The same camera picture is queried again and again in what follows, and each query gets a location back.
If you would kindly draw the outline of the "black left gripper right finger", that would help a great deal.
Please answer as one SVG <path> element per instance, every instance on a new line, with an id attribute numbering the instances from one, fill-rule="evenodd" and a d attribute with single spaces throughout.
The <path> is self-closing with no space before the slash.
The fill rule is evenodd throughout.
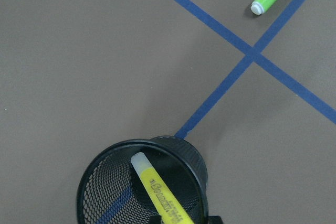
<path id="1" fill-rule="evenodd" d="M 208 216 L 207 224 L 224 224 L 221 216 Z"/>

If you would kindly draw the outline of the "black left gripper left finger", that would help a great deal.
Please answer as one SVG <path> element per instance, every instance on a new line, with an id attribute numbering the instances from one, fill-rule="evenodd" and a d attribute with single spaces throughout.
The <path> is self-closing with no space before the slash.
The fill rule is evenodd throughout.
<path id="1" fill-rule="evenodd" d="M 149 220 L 149 224 L 163 224 L 162 217 L 157 216 L 151 216 Z"/>

